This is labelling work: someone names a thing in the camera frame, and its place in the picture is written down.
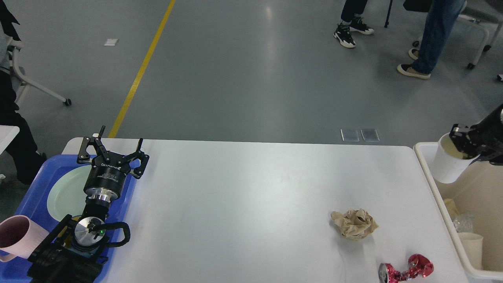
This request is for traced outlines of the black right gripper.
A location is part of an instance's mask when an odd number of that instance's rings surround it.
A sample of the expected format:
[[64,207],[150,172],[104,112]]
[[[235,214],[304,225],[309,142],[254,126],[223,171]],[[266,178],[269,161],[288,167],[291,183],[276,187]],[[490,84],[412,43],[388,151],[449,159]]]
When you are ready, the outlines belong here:
[[463,159],[488,161],[492,165],[503,165],[503,105],[498,106],[487,117],[471,127],[453,124],[449,137]]

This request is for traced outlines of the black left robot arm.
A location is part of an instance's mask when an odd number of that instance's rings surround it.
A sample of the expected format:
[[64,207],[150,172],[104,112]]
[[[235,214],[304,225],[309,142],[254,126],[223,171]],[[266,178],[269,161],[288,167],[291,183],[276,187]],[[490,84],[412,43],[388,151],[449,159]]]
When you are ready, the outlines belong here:
[[149,162],[140,138],[135,152],[124,155],[102,144],[98,136],[83,138],[78,164],[90,164],[83,192],[86,205],[80,216],[66,215],[29,257],[28,276],[33,283],[93,283],[101,273],[106,249],[130,241],[125,222],[106,222],[113,201],[121,197],[127,176],[140,179]]

